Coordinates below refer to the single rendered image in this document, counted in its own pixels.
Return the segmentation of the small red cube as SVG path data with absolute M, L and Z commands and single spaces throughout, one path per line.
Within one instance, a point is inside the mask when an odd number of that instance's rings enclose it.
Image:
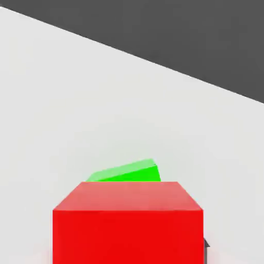
M 204 216 L 177 182 L 82 182 L 53 210 L 53 264 L 204 264 Z

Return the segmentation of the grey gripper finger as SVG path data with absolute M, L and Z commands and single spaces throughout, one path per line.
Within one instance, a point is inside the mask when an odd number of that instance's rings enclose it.
M 215 264 L 215 252 L 204 238 L 204 264 Z

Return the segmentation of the small green cube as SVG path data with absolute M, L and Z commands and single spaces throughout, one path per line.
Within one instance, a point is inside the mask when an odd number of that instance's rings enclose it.
M 157 164 L 153 159 L 144 159 L 119 167 L 95 172 L 87 182 L 160 182 Z

